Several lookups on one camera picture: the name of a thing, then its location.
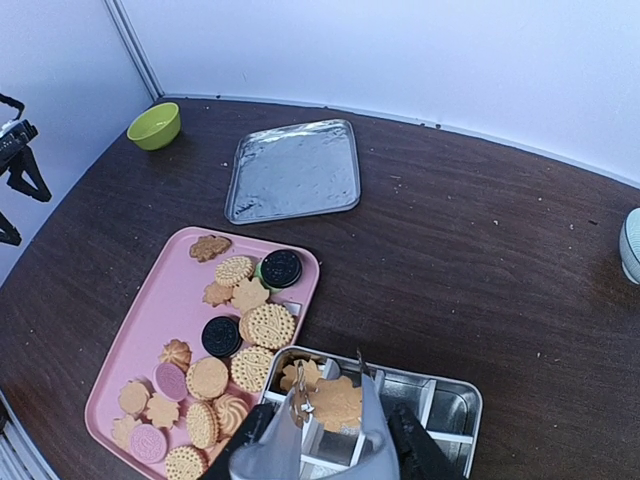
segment biscuit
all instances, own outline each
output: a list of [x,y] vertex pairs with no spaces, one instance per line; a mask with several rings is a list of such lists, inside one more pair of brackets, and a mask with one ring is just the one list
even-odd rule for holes
[[204,402],[194,403],[187,411],[187,432],[194,447],[207,448],[218,440],[218,422],[213,408]]
[[256,345],[279,350],[291,342],[296,322],[285,307],[270,303],[251,310],[246,328]]
[[231,439],[223,438],[215,445],[212,445],[204,449],[204,453],[207,455],[207,459],[209,460],[209,466],[213,465],[213,462],[215,462],[216,458],[218,458],[218,455],[222,453],[222,451],[224,450],[224,447],[226,447],[227,443],[229,443],[229,440]]
[[139,425],[131,433],[129,450],[139,462],[158,463],[167,454],[167,437],[151,425]]
[[240,336],[242,337],[242,339],[245,342],[251,343],[253,345],[256,342],[253,340],[253,338],[251,338],[251,334],[247,329],[247,318],[249,317],[250,313],[251,313],[251,310],[249,310],[248,312],[243,314],[242,317],[240,317],[240,321],[238,322],[238,330],[240,331]]
[[280,379],[280,388],[289,392],[293,387],[293,383],[298,378],[298,364],[302,364],[304,368],[304,381],[308,392],[315,392],[316,382],[322,378],[322,372],[318,369],[318,365],[313,360],[296,360],[293,365],[287,365],[282,370],[284,377]]
[[142,421],[136,420],[131,415],[125,415],[123,418],[114,418],[111,438],[116,442],[116,445],[128,452],[131,432],[138,425],[142,425]]
[[227,303],[233,297],[233,287],[223,287],[218,282],[213,282],[204,288],[202,301],[212,307]]
[[313,406],[313,416],[329,432],[340,433],[343,429],[360,426],[362,388],[353,388],[347,377],[318,379],[317,391],[309,393],[309,402]]
[[198,480],[208,467],[204,454],[192,446],[174,448],[164,464],[167,480]]
[[170,402],[159,393],[154,393],[147,404],[146,416],[154,427],[171,429],[180,416],[178,404]]
[[228,394],[215,399],[213,401],[213,409],[215,410],[221,437],[232,437],[249,414],[249,406],[244,400]]
[[149,390],[142,382],[131,381],[120,390],[118,403],[124,413],[138,418],[146,408],[149,396]]
[[189,394],[184,372],[172,363],[156,365],[156,368],[153,369],[153,384],[156,391],[172,402],[181,402]]
[[253,262],[249,257],[229,257],[216,267],[216,282],[223,287],[232,287],[253,273]]
[[231,247],[231,240],[228,238],[205,235],[199,237],[198,241],[191,245],[189,256],[200,263],[208,262],[229,250],[229,247]]
[[231,360],[231,378],[241,389],[260,393],[267,382],[273,352],[262,347],[249,347]]
[[162,354],[158,357],[161,363],[173,363],[180,370],[187,373],[191,363],[191,349],[186,342],[174,338],[164,346]]
[[215,357],[194,363],[187,372],[187,388],[198,400],[211,400],[224,393],[229,382],[227,366]]
[[263,305],[268,299],[269,290],[262,286],[259,278],[254,277],[251,280],[243,278],[233,287],[231,305],[240,310],[240,313],[245,313]]

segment camera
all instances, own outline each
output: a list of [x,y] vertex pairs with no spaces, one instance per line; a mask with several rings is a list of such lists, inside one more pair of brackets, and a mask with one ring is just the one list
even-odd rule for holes
[[[0,102],[18,110],[18,115],[0,129],[0,176],[9,172],[7,185],[40,202],[51,200],[51,192],[40,175],[29,142],[38,135],[36,127],[27,120],[20,120],[24,104],[0,94]],[[20,232],[0,212],[0,242],[20,245]]]

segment flower-shaped cookie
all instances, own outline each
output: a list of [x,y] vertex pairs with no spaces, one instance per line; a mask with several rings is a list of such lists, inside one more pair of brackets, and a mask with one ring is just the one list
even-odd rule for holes
[[351,380],[340,377],[337,380],[318,379],[316,392],[309,393],[309,401],[314,407],[313,416],[324,424],[329,432],[339,433],[343,428],[357,428],[362,416],[362,388],[353,388]]

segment swirl cookie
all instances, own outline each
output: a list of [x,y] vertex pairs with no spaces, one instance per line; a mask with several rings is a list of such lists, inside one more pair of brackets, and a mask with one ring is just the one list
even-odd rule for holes
[[251,310],[247,317],[247,331],[256,345],[279,350],[293,338],[296,322],[282,305],[265,304]]
[[213,408],[221,437],[232,437],[249,413],[249,407],[244,400],[227,394],[214,400]]
[[191,363],[191,349],[187,343],[174,338],[164,346],[158,360],[161,363],[173,363],[180,370],[187,373]]
[[231,378],[243,390],[259,393],[267,381],[273,352],[262,347],[249,347],[231,360]]

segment round cookie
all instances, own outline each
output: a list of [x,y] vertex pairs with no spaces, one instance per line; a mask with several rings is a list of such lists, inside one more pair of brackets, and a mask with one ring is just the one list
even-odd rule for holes
[[293,250],[276,250],[260,263],[260,278],[273,288],[287,288],[302,276],[302,262]]
[[149,401],[149,390],[142,382],[129,382],[122,390],[120,390],[120,396],[118,397],[118,403],[120,408],[129,415],[138,418],[144,409],[147,407]]
[[187,388],[198,400],[211,400],[224,393],[229,382],[227,366],[215,357],[194,363],[187,372]]
[[230,357],[242,345],[238,323],[229,317],[216,317],[202,330],[202,346],[214,357]]
[[223,287],[232,287],[253,273],[253,262],[249,257],[229,257],[216,267],[216,282]]
[[181,402],[187,392],[184,372],[173,363],[160,363],[153,369],[153,384],[156,390],[172,402]]
[[174,448],[164,464],[167,480],[198,480],[208,467],[207,459],[192,446]]
[[251,310],[240,317],[240,321],[238,322],[238,331],[240,332],[240,336],[245,342],[255,344],[256,342],[253,338],[251,338],[251,334],[249,333],[249,329],[247,328],[247,319],[249,318],[250,313]]
[[269,303],[251,310],[247,317],[247,331],[256,345],[279,350],[293,338],[296,322],[282,305]]
[[139,425],[131,432],[129,451],[139,462],[158,463],[167,454],[167,447],[167,437],[151,425]]
[[232,437],[249,414],[249,406],[241,398],[224,394],[213,401],[221,437]]
[[254,346],[242,350],[231,360],[231,377],[243,390],[260,393],[267,381],[273,352]]
[[187,411],[187,432],[194,447],[207,448],[218,440],[218,422],[213,408],[204,402],[194,403]]

